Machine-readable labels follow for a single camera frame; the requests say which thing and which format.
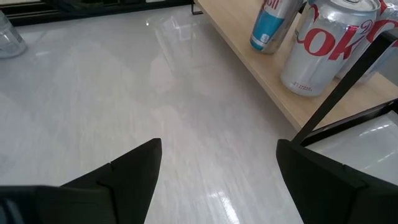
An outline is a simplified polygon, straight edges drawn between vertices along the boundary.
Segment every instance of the wooden shelf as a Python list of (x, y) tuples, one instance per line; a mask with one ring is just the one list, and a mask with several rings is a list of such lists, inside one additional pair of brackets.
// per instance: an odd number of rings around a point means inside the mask
[[(280, 73), (294, 43), (292, 35), (300, 14), (295, 18), (282, 47), (273, 55), (264, 55), (253, 50), (249, 43), (262, 0), (196, 0), (196, 3), (294, 128), (301, 129), (338, 80), (334, 80), (321, 96), (315, 98), (298, 96), (286, 89), (280, 81)], [(367, 84), (352, 87), (318, 128), (395, 98), (398, 98), (398, 87), (378, 74)]]

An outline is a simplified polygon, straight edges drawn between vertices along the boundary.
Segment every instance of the diet coke can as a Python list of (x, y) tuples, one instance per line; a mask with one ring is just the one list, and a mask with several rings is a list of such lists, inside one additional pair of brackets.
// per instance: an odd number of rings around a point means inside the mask
[(380, 9), (378, 0), (316, 1), (282, 71), (292, 92), (318, 96), (371, 30)]
[(278, 50), (303, 0), (265, 0), (260, 8), (250, 44), (262, 53)]
[[(365, 50), (371, 45), (376, 37), (384, 31), (398, 27), (398, 0), (380, 0), (381, 10), (377, 21), (366, 38), (355, 48), (353, 55), (337, 73), (337, 78), (343, 78), (355, 62), (362, 56)], [(358, 83), (366, 83), (371, 76), (362, 76)]]
[(390, 47), (373, 63), (370, 68), (363, 74), (358, 83), (366, 83), (377, 72), (380, 72), (383, 65), (396, 53), (398, 53), (398, 40), (394, 41)]

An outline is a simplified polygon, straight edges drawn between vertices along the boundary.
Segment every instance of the white marble floor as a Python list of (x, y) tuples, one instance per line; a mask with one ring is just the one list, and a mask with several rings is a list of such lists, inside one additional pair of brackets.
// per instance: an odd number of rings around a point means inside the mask
[(146, 223), (302, 223), (275, 159), (295, 131), (205, 16), (18, 30), (28, 51), (0, 60), (1, 185), (61, 185), (162, 138)]
[(308, 148), (398, 185), (398, 115), (393, 111)]

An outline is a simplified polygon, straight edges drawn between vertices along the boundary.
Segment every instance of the silver can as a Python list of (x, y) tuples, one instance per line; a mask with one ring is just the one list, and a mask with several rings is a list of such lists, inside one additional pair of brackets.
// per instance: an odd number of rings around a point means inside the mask
[(282, 71), (283, 84), (298, 95), (321, 95), (371, 30), (379, 8), (378, 0), (315, 2)]
[(265, 54), (276, 52), (302, 3), (303, 0), (265, 0), (253, 28), (251, 45)]
[[(353, 55), (337, 73), (337, 78), (343, 78), (353, 67), (356, 61), (362, 56), (365, 50), (371, 45), (374, 39), (384, 31), (398, 27), (398, 0), (380, 0), (381, 10), (377, 21), (366, 38), (355, 48)], [(362, 76), (358, 83), (366, 83), (371, 76)]]
[(394, 55), (398, 53), (398, 40), (394, 41), (390, 47), (373, 63), (372, 66), (363, 74), (363, 76), (358, 80), (358, 83), (366, 83), (375, 74), (380, 72), (383, 65)]

